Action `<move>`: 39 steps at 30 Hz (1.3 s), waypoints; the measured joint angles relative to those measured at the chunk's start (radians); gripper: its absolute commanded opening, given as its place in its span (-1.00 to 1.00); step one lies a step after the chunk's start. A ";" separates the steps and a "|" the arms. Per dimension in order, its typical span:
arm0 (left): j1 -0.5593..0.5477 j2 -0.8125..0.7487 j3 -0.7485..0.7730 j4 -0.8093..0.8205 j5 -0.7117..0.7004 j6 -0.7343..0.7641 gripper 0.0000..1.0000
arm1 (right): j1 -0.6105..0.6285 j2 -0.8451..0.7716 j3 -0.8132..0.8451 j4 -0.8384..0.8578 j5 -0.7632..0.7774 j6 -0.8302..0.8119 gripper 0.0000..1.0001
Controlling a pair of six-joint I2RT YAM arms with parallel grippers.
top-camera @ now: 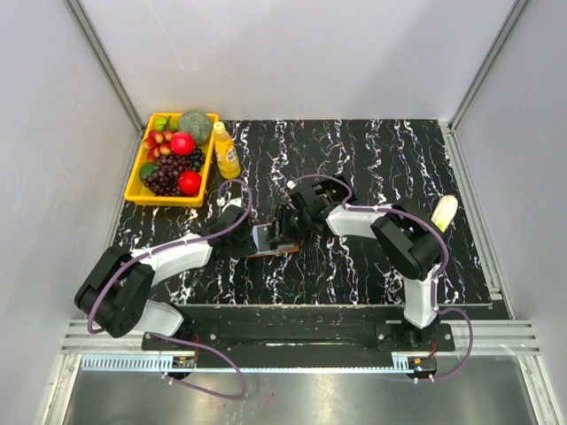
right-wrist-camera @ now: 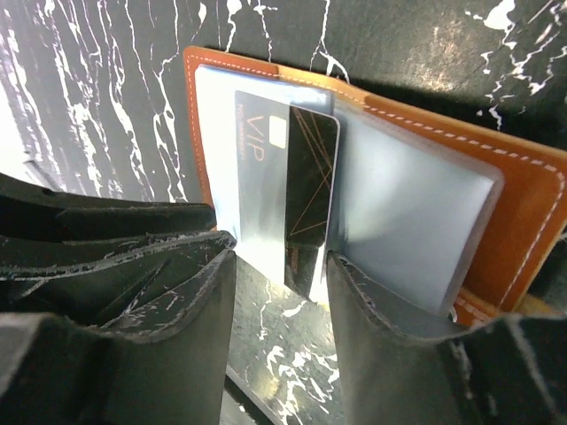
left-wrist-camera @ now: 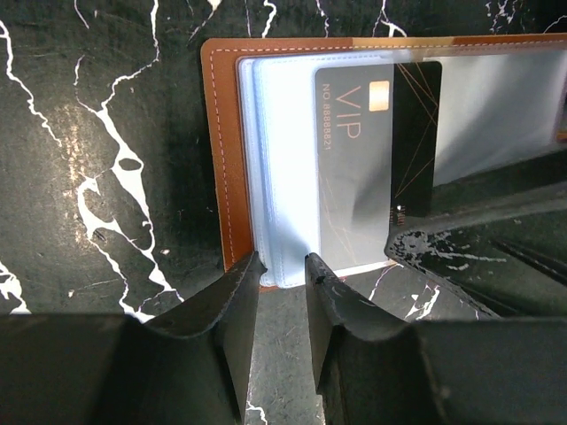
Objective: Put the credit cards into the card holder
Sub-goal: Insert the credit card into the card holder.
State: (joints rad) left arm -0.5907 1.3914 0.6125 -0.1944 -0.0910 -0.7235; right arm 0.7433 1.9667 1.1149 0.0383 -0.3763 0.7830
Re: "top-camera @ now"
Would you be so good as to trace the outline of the brown leather card holder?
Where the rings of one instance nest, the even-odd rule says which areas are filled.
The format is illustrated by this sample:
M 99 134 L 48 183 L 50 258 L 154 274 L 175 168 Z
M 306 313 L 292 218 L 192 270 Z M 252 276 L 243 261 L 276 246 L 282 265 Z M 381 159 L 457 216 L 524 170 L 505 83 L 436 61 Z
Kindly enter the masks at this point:
M 277 256 L 299 250 L 297 243 L 283 240 L 269 224 L 253 226 L 252 241 L 255 251 L 249 255 L 249 258 Z

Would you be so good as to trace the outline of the black plastic card box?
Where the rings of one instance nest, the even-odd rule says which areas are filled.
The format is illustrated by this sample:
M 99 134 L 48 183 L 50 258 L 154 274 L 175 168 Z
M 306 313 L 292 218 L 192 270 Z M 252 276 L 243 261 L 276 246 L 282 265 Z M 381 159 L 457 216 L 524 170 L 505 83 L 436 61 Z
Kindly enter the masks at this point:
M 327 205 L 341 205 L 345 199 L 351 197 L 352 188 L 342 176 L 338 176 L 336 181 L 329 178 L 314 178 L 308 184 Z

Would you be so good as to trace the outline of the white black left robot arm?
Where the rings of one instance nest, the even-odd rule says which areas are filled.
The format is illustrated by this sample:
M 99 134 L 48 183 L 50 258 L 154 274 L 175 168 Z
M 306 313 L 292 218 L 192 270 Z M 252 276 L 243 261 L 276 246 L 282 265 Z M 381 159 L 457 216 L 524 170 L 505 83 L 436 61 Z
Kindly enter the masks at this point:
M 88 316 L 88 332 L 105 332 L 114 338 L 134 331 L 161 334 L 171 349 L 188 346 L 193 319 L 172 304 L 151 300 L 151 288 L 211 261 L 254 253 L 250 211 L 251 206 L 235 199 L 197 234 L 188 233 L 145 251 L 119 245 L 107 248 L 74 298 L 77 308 Z

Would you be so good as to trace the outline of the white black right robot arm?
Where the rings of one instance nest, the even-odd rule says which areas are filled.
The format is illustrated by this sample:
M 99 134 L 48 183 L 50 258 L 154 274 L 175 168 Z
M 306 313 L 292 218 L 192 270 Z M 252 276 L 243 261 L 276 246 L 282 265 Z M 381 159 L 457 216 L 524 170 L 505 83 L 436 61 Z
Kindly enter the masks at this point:
M 402 330 L 409 348 L 421 351 L 435 338 L 437 316 L 433 289 L 448 260 L 443 230 L 424 213 L 401 203 L 384 206 L 350 205 L 351 187 L 338 177 L 319 182 L 288 183 L 290 201 L 276 208 L 269 226 L 272 244 L 301 242 L 307 236 L 357 236 L 373 239 L 404 281 Z

